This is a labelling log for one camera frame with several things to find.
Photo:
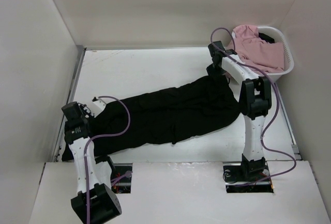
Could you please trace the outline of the aluminium table edge rail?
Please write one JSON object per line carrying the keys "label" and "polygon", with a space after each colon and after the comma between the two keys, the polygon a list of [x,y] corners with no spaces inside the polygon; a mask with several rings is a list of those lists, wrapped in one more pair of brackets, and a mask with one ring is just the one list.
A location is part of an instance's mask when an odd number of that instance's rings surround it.
{"label": "aluminium table edge rail", "polygon": [[[77,49],[78,49],[78,56],[76,59],[66,103],[70,103],[73,101],[73,98],[74,98],[74,95],[76,92],[76,88],[77,88],[77,83],[78,83],[79,76],[80,76],[80,72],[81,72],[81,68],[82,68],[82,64],[83,64],[83,60],[84,60],[84,56],[85,56],[86,47],[84,47],[82,45],[77,45]],[[64,129],[65,129],[65,117],[63,116],[62,122],[61,122],[61,125],[59,128],[59,132],[57,135],[52,159],[51,159],[52,162],[58,162],[58,159],[60,157],[60,153],[61,153],[61,149],[63,147],[63,141],[64,141]]]}

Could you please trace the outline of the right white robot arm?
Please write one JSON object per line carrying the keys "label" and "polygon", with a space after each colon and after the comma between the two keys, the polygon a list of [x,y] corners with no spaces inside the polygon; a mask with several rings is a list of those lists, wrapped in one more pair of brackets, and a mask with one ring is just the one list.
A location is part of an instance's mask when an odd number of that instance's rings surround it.
{"label": "right white robot arm", "polygon": [[272,106],[271,84],[267,77],[241,66],[240,59],[233,50],[227,51],[232,58],[225,56],[220,51],[222,47],[221,41],[208,45],[212,64],[207,67],[207,73],[212,77],[228,73],[241,85],[238,103],[245,121],[242,161],[239,166],[224,166],[224,177],[228,183],[252,182],[266,169],[260,138],[266,116]]}

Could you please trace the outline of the white laundry basket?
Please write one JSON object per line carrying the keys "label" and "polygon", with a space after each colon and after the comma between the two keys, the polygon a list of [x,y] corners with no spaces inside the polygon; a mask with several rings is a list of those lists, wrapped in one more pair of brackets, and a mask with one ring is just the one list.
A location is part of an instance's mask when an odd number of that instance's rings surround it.
{"label": "white laundry basket", "polygon": [[[270,26],[257,26],[259,33],[264,33],[269,35],[270,37],[274,38],[275,42],[281,42],[283,44],[283,48],[284,48],[284,71],[280,72],[280,73],[267,73],[273,81],[277,81],[281,76],[289,73],[292,71],[292,69],[294,68],[294,60],[293,60],[293,56],[292,53],[289,49],[289,45],[287,44],[287,41],[285,39],[285,36],[283,35],[283,33],[274,28],[274,27],[270,27]],[[235,34],[233,33],[232,30],[232,37],[233,39],[235,38]]]}

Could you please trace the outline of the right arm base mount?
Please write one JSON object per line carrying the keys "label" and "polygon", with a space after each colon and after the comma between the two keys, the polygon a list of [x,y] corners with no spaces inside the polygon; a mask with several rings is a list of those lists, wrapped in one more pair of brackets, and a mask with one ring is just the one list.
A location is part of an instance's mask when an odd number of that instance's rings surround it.
{"label": "right arm base mount", "polygon": [[268,165],[263,169],[245,174],[239,163],[229,163],[223,166],[223,180],[227,193],[273,193]]}

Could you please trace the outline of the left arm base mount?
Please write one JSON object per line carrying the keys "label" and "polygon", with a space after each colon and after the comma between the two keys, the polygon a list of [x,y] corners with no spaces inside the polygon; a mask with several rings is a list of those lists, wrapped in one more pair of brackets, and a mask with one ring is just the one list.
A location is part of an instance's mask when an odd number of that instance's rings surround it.
{"label": "left arm base mount", "polygon": [[131,193],[133,164],[116,163],[114,166],[115,170],[111,174],[111,190],[115,194]]}

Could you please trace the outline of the black garment in basket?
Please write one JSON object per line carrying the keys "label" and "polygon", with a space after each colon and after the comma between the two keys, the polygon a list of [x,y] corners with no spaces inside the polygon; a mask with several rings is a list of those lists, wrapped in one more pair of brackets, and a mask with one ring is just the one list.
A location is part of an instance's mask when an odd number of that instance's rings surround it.
{"label": "black garment in basket", "polygon": [[274,38],[264,33],[259,33],[259,38],[266,41],[267,43],[275,43]]}

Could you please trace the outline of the black trousers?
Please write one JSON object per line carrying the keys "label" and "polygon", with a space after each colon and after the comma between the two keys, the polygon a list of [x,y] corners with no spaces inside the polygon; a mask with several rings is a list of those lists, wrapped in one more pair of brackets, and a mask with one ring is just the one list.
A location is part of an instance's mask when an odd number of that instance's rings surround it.
{"label": "black trousers", "polygon": [[239,104],[225,76],[201,77],[171,87],[108,103],[88,121],[95,156],[110,155],[144,144],[184,141],[231,125]]}

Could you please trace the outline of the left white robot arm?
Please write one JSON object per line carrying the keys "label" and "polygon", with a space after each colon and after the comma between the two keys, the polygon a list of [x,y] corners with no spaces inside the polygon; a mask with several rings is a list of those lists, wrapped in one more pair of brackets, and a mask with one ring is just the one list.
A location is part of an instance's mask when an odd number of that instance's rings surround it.
{"label": "left white robot arm", "polygon": [[77,173],[77,194],[71,207],[82,223],[106,223],[122,214],[121,205],[111,190],[116,169],[110,158],[95,159],[88,119],[91,112],[71,102],[62,107],[66,118],[64,140]]}

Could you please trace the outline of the pink garment in basket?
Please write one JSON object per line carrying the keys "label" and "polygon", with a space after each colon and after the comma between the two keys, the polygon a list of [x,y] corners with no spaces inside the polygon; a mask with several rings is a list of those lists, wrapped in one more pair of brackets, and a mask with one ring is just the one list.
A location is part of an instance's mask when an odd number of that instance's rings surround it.
{"label": "pink garment in basket", "polygon": [[240,60],[265,73],[284,71],[284,48],[281,42],[268,42],[259,37],[255,25],[239,25],[233,29],[235,38],[227,49],[236,51]]}

